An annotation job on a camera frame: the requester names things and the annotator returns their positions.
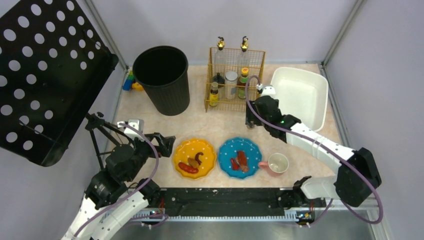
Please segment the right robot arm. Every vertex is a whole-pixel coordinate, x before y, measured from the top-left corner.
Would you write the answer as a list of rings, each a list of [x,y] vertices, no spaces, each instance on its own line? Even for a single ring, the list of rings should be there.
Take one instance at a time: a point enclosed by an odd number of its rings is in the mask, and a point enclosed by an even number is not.
[[[330,177],[304,177],[296,187],[307,199],[331,198],[349,207],[359,207],[374,195],[383,207],[377,188],[382,179],[372,152],[364,147],[355,150],[318,134],[293,115],[283,115],[278,100],[269,95],[246,101],[246,124],[263,126],[270,135],[303,149],[330,168]]]

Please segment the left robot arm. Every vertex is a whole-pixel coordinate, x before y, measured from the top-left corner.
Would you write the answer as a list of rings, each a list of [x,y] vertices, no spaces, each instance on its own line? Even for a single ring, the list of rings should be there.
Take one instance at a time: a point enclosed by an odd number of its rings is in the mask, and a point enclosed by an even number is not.
[[[78,213],[62,239],[110,240],[136,213],[149,204],[157,203],[160,187],[152,178],[144,178],[136,189],[128,192],[127,182],[135,179],[148,158],[170,157],[175,136],[164,137],[160,133],[146,135],[157,140],[150,146],[139,137],[128,143],[118,142],[107,153],[105,167],[92,177]]]

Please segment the small black cap bottle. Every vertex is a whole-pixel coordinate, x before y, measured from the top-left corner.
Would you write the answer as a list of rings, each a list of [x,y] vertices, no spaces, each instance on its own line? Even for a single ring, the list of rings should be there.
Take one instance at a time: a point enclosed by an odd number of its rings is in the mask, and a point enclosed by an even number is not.
[[[250,121],[250,122],[248,122],[248,123],[246,124],[246,127],[247,127],[249,130],[252,130],[252,129],[254,129],[254,128],[256,127],[256,124],[255,124],[253,121]]]

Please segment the glass oil bottle brown liquid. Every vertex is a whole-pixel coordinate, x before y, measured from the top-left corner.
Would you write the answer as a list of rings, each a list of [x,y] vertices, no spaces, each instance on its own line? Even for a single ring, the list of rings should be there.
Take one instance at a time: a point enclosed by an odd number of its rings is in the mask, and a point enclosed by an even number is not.
[[[247,36],[244,36],[242,38],[242,42],[240,45],[241,52],[239,53],[238,59],[237,59],[237,66],[239,73],[242,72],[243,68],[249,68],[250,67],[250,54],[248,52],[249,50],[249,44],[248,44],[249,38]]]

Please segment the yellow dotted plate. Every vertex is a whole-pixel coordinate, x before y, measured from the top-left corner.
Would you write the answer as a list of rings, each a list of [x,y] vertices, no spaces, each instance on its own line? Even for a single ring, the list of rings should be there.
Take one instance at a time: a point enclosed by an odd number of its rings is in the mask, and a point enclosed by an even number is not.
[[[188,158],[195,158],[195,155],[199,152],[203,153],[203,156],[200,156],[199,159],[202,161],[202,164],[199,165],[198,173],[191,174],[181,170],[178,167],[178,163],[182,162],[187,165]],[[172,162],[174,169],[184,178],[197,180],[203,177],[206,177],[214,168],[217,161],[217,154],[214,149],[214,146],[205,139],[201,138],[191,138],[189,140],[184,140],[175,150],[175,153],[172,156]]]

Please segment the glass oil bottle clear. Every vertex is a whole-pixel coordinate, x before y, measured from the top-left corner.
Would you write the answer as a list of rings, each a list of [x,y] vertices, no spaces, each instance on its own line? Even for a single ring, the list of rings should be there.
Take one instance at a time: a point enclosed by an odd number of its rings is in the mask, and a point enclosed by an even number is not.
[[[217,51],[214,54],[214,72],[215,75],[220,74],[222,77],[225,75],[227,53],[225,51],[225,39],[222,36],[218,36],[219,41],[217,42]]]

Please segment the black lid glass shaker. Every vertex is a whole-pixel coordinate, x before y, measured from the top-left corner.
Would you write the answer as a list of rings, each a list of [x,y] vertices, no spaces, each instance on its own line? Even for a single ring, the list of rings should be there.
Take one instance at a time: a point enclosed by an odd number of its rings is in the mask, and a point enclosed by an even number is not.
[[[218,85],[224,85],[225,84],[225,78],[218,72],[213,78],[213,83],[217,83]]]

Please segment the sauce bottle yellow cap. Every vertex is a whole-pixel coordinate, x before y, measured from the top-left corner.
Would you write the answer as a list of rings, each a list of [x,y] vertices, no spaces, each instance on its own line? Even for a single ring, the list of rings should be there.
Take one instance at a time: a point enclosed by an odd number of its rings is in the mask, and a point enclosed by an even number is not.
[[[240,71],[240,77],[238,78],[238,81],[237,81],[237,96],[240,99],[246,98],[245,86],[249,79],[249,71],[250,70],[248,67],[242,67]]]

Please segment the silver lid jar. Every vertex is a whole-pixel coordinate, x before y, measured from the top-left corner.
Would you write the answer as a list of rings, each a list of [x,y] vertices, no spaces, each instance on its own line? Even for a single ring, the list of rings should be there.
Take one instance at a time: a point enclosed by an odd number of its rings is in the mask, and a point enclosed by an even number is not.
[[[229,100],[235,98],[237,93],[238,74],[235,71],[225,73],[225,97]]]

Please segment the small yellow label bottle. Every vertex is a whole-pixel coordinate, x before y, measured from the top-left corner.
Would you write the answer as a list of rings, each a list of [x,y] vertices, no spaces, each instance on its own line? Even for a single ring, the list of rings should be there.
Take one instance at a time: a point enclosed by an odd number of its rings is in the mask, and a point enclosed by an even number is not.
[[[211,107],[216,107],[219,101],[219,84],[214,81],[210,84],[209,91],[209,105]]]

